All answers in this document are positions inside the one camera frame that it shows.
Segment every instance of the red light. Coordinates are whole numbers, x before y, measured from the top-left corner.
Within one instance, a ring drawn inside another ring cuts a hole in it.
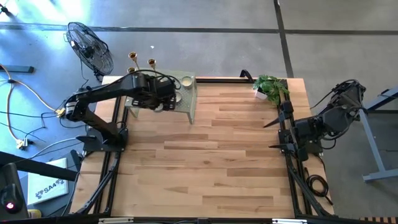
[[[7,207],[8,209],[13,209],[13,208],[14,208],[14,204],[11,203],[11,202],[9,202],[9,203],[6,205],[6,207]]]

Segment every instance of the potted plant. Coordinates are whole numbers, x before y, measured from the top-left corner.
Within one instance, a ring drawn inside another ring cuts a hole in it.
[[[280,92],[289,93],[286,87],[278,78],[270,75],[260,75],[253,84],[253,90],[256,90],[256,97],[262,100],[268,99],[275,105],[279,105]]]

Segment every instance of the concrete floor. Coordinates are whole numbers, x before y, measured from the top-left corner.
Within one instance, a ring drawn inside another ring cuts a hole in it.
[[[15,15],[10,19],[0,14],[0,27],[9,22],[65,25],[79,21],[103,27],[278,29],[273,0],[0,0],[0,3]],[[395,22],[398,2],[392,0],[280,0],[280,6],[286,29],[398,29]],[[54,107],[83,83],[80,61],[64,42],[64,33],[0,29],[0,63],[34,66],[34,74],[12,76],[27,83]],[[108,43],[113,55],[112,75],[124,75],[132,66],[127,55],[136,51],[141,64],[155,58],[159,68],[202,76],[234,77],[243,68],[254,76],[264,73],[287,76],[279,34],[97,32],[97,35]],[[304,78],[311,105],[349,78],[356,78],[367,87],[365,102],[396,86],[397,40],[396,35],[287,35],[294,77]],[[86,66],[83,71],[91,86],[98,84]],[[2,111],[7,91],[8,86],[0,84],[0,96],[4,98],[0,100]],[[21,86],[15,88],[11,101],[11,111],[15,113],[48,111]],[[4,114],[0,114],[0,122],[6,122]],[[12,125],[30,131],[40,126],[40,120],[13,116]],[[46,142],[35,142],[26,151],[15,149],[7,128],[0,126],[0,150],[29,157],[52,142],[85,133],[84,128],[65,129],[54,118],[46,119],[46,126],[48,129],[35,133]],[[362,174],[376,171],[369,146],[360,143],[362,138],[361,125],[354,124],[337,146],[325,153],[335,212],[350,218],[397,216],[398,178],[373,184],[361,181]],[[49,161],[71,149],[81,150],[71,147],[37,160]]]

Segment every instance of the wooden table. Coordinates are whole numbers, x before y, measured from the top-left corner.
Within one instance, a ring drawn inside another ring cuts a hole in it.
[[[105,77],[103,83],[117,78]],[[303,79],[287,83],[295,119],[311,116]],[[111,121],[114,102],[98,103],[96,114]],[[285,157],[268,148],[279,143],[279,126],[262,128],[277,115],[274,105],[254,97],[251,84],[236,83],[199,83],[194,125],[180,113],[129,115],[112,216],[294,217]],[[97,187],[103,157],[94,152],[84,160],[71,212]],[[326,178],[316,157],[304,166]],[[101,211],[107,194],[105,189]],[[303,208],[302,194],[298,197]],[[318,200],[333,213],[325,198]]]

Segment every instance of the electric fan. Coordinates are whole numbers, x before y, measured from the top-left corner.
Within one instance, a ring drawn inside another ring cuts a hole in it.
[[[92,71],[96,79],[109,75],[113,70],[113,61],[108,45],[86,25],[70,22],[66,33],[68,42],[80,60]]]

